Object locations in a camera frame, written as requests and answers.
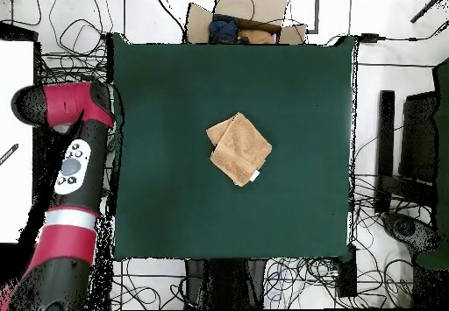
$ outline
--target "tan towel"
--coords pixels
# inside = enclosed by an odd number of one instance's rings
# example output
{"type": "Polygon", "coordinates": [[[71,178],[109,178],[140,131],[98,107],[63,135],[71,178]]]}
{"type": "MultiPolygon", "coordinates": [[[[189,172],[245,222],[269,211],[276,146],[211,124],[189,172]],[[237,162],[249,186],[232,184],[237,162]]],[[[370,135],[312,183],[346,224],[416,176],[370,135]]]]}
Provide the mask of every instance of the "tan towel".
{"type": "Polygon", "coordinates": [[[250,44],[273,44],[273,37],[269,32],[263,30],[242,30],[239,37],[248,37],[250,44]]]}
{"type": "Polygon", "coordinates": [[[260,169],[272,149],[241,113],[210,127],[206,133],[216,145],[210,160],[241,187],[260,169]]]}

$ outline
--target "brown object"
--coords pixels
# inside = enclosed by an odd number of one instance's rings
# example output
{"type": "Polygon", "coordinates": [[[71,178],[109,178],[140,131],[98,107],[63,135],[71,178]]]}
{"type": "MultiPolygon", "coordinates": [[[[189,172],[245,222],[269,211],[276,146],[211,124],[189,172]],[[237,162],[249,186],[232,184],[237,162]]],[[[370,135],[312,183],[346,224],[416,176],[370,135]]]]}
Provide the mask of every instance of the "brown object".
{"type": "MultiPolygon", "coordinates": [[[[215,13],[233,16],[239,29],[281,32],[279,44],[300,45],[305,41],[307,25],[282,27],[288,0],[216,0],[215,13]]],[[[187,37],[189,43],[208,43],[213,13],[194,3],[189,4],[187,37]]]]}
{"type": "Polygon", "coordinates": [[[239,37],[248,37],[250,44],[274,44],[271,34],[263,30],[242,30],[239,37]]]}
{"type": "Polygon", "coordinates": [[[212,144],[217,144],[210,160],[241,187],[260,169],[272,149],[241,113],[210,127],[206,133],[212,144]]]}

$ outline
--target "black pole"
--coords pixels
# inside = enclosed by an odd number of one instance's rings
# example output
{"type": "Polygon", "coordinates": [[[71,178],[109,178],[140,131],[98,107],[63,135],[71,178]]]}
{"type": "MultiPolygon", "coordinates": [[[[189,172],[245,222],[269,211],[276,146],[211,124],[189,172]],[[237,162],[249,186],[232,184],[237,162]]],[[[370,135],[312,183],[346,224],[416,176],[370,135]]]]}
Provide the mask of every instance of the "black pole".
{"type": "Polygon", "coordinates": [[[412,24],[415,24],[418,21],[418,19],[420,19],[431,7],[433,7],[436,3],[440,1],[441,0],[431,0],[428,4],[424,6],[424,8],[420,12],[416,14],[414,18],[411,19],[410,22],[412,24]]]}

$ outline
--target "towel tag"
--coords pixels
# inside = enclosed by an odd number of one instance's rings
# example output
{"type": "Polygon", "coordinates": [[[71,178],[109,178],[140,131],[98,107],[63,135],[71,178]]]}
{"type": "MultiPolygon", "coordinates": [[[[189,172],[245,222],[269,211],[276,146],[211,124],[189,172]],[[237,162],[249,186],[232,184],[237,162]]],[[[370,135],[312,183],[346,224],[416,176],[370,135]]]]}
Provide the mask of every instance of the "towel tag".
{"type": "Polygon", "coordinates": [[[253,174],[251,175],[251,178],[249,179],[251,182],[253,182],[257,176],[259,176],[260,172],[256,169],[253,174]]]}

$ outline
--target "green tabletop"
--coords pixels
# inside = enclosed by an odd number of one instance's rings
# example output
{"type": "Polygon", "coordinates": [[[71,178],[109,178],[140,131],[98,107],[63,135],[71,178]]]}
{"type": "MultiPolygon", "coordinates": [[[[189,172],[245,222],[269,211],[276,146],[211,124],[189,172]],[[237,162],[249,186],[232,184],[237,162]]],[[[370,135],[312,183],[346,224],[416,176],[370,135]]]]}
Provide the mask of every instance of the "green tabletop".
{"type": "Polygon", "coordinates": [[[355,40],[339,46],[128,45],[114,35],[121,128],[115,258],[346,253],[355,40]],[[242,112],[273,146],[238,187],[206,129],[242,112]]]}

